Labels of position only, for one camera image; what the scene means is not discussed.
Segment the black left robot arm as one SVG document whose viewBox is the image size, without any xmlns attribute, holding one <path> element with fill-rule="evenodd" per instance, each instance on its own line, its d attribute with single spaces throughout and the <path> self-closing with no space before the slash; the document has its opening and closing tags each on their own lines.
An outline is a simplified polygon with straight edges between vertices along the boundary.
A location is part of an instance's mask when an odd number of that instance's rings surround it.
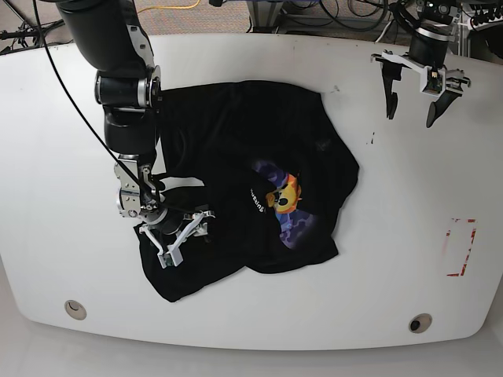
<svg viewBox="0 0 503 377">
<path fill-rule="evenodd" d="M 411 43 L 403 55 L 385 50 L 371 56 L 381 66 L 386 117 L 395 116 L 398 94 L 393 83 L 402 79 L 402 70 L 407 68 L 420 76 L 419 91 L 436 99 L 430 103 L 426 118 L 426 127 L 430 128 L 463 95 L 463 87 L 471 85 L 461 69 L 450 70 L 445 66 L 462 8 L 455 1 L 418 1 L 416 16 L 401 2 L 391 4 L 390 11 L 396 24 L 411 36 Z"/>
</svg>

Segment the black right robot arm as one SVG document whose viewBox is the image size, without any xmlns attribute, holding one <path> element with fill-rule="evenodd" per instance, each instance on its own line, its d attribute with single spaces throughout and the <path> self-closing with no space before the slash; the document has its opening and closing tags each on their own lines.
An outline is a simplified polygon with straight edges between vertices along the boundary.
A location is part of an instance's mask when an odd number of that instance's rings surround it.
<svg viewBox="0 0 503 377">
<path fill-rule="evenodd" d="M 97 70 L 96 102 L 104 110 L 105 146 L 116 159 L 118 208 L 142 220 L 140 232 L 157 249 L 163 267 L 182 263 L 181 245 L 207 235 L 206 206 L 166 202 L 153 174 L 159 141 L 160 67 L 132 1 L 58 1 L 56 7 L 80 53 Z"/>
</svg>

